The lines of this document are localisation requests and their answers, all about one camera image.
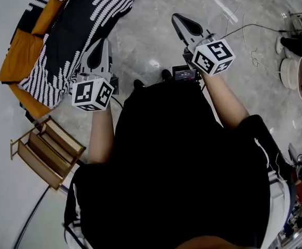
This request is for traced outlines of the black white patterned blanket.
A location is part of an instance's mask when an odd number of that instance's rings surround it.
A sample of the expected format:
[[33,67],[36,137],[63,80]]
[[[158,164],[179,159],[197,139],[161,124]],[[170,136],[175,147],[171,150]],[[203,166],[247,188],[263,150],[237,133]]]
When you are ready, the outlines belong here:
[[50,32],[46,34],[40,55],[30,75],[19,83],[20,88],[24,89],[34,99],[48,108],[52,109],[56,107],[63,95],[68,93],[71,85],[76,82],[77,71],[80,68],[84,53],[97,40],[106,38],[109,35],[117,21],[131,10],[134,1],[93,0],[93,11],[90,15],[91,27],[86,42],[80,50],[75,52],[72,62],[66,61],[64,67],[60,68],[57,74],[46,70],[47,57],[45,56],[45,43]]

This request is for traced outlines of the black recorder with screen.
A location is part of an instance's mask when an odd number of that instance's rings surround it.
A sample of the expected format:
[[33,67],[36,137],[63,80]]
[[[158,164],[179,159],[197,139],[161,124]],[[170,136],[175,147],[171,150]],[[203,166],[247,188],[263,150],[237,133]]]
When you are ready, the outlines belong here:
[[172,75],[175,81],[199,81],[201,79],[199,72],[188,65],[173,66]]

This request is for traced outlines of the person's right forearm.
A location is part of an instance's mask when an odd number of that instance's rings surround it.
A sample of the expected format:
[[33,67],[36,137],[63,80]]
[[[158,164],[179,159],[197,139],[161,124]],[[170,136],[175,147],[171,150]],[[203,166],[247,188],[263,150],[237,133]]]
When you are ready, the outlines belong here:
[[247,109],[221,75],[209,76],[202,73],[202,79],[224,127],[234,129],[249,116]]

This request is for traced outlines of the wooden rattan rack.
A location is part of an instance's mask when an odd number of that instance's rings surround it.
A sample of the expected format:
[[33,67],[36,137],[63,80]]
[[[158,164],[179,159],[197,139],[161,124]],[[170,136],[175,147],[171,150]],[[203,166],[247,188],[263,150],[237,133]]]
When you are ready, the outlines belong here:
[[63,185],[85,150],[50,116],[10,141],[10,158],[18,155],[53,190]]

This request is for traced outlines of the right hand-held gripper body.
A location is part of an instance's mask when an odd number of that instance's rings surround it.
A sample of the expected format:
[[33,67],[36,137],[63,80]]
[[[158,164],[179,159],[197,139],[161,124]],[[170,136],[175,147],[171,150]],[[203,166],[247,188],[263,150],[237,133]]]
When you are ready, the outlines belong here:
[[191,68],[209,76],[228,70],[236,56],[225,39],[215,39],[215,34],[193,37],[184,49],[183,57]]

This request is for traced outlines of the person's black clothing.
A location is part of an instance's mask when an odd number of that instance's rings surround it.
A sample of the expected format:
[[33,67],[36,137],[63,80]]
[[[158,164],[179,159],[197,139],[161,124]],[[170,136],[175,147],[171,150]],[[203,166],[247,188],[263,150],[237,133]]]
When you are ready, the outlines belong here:
[[289,179],[259,115],[222,127],[197,82],[164,82],[125,101],[108,161],[80,166],[64,224],[92,249],[175,249],[199,237],[260,248],[275,171]]

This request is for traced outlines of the person's left forearm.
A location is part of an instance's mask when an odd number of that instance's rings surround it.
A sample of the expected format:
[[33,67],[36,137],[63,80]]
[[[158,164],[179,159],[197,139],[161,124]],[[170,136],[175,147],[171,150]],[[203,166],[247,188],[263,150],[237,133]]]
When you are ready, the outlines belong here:
[[104,163],[112,155],[114,147],[114,126],[111,106],[92,114],[88,163]]

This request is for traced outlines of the orange cushion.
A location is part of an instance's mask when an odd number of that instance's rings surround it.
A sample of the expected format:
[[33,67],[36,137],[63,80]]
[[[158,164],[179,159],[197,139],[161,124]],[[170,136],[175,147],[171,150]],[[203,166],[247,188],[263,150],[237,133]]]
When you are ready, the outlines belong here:
[[27,78],[42,47],[42,38],[17,29],[0,70],[0,82],[10,84]]
[[49,0],[37,19],[31,33],[34,35],[45,35],[62,4],[63,2],[59,0]]

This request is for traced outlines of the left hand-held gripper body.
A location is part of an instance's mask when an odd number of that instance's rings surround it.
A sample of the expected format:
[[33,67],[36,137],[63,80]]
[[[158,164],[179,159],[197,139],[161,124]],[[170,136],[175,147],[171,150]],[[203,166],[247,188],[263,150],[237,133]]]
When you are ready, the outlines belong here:
[[81,73],[72,86],[72,106],[86,112],[104,111],[113,94],[118,94],[115,74],[107,81],[97,75]]

